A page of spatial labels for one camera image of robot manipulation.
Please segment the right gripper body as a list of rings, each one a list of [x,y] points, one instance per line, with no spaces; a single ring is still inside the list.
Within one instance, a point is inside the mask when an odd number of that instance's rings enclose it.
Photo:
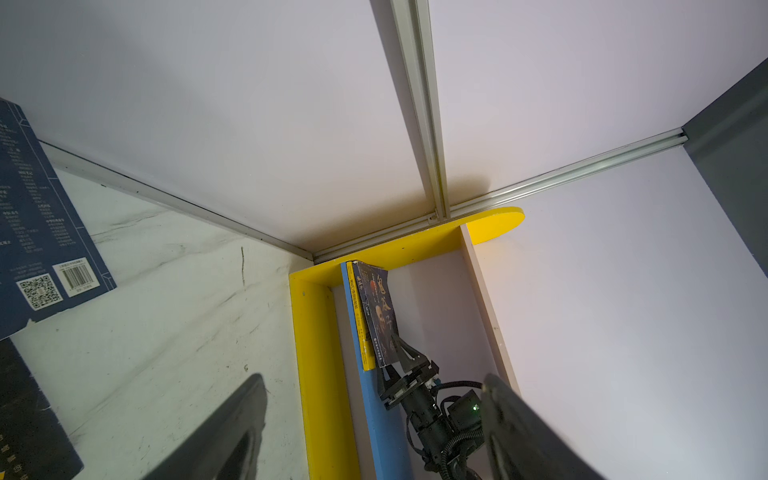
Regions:
[[[456,433],[445,402],[474,390],[473,381],[420,385],[400,404],[406,412],[406,438],[424,469],[438,474],[473,474],[467,464],[474,452],[474,431]]]

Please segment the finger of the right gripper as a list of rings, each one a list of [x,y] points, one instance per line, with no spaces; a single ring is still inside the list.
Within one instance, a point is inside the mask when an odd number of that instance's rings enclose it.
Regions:
[[[392,334],[391,338],[398,362],[405,374],[411,374],[431,364],[431,361],[423,353],[410,346],[397,334]]]
[[[412,375],[401,375],[395,367],[377,371],[377,394],[387,410],[399,406],[414,389]]]

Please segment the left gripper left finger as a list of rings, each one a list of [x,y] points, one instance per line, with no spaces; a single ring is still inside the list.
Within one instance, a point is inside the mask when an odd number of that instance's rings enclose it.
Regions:
[[[250,375],[148,479],[254,479],[262,444],[267,392]]]

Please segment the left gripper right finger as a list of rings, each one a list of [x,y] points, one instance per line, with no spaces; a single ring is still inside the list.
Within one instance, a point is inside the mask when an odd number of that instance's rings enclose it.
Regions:
[[[600,479],[503,379],[485,376],[482,431],[495,479]]]

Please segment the purple old man book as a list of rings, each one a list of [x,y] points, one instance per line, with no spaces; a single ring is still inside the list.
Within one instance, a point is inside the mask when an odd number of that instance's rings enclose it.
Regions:
[[[389,272],[360,261],[354,261],[353,268],[376,365],[384,368],[397,362],[391,335],[399,334],[388,286]]]

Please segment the black book yellow title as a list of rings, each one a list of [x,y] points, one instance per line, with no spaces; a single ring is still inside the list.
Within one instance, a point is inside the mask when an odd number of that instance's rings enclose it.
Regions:
[[[1,478],[75,478],[84,464],[9,339],[1,342]]]

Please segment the blue book front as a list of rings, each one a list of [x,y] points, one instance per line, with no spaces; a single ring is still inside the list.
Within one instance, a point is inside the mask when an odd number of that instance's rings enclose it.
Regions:
[[[20,106],[1,101],[1,338],[117,288]]]

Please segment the yellow cartoon cover book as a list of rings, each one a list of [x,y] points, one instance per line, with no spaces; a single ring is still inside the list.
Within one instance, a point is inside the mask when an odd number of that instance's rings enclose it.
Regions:
[[[365,315],[363,313],[362,305],[360,302],[353,263],[347,262],[345,269],[347,275],[346,279],[348,280],[349,284],[348,290],[351,296],[355,332],[358,339],[359,351],[361,355],[361,366],[364,371],[372,371],[377,367],[375,350],[370,339]]]

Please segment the yellow pink blue bookshelf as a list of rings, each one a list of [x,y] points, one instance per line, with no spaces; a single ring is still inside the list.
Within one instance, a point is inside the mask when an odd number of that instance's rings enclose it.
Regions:
[[[480,382],[516,384],[475,248],[523,219],[498,208],[291,275],[311,478],[462,476]]]

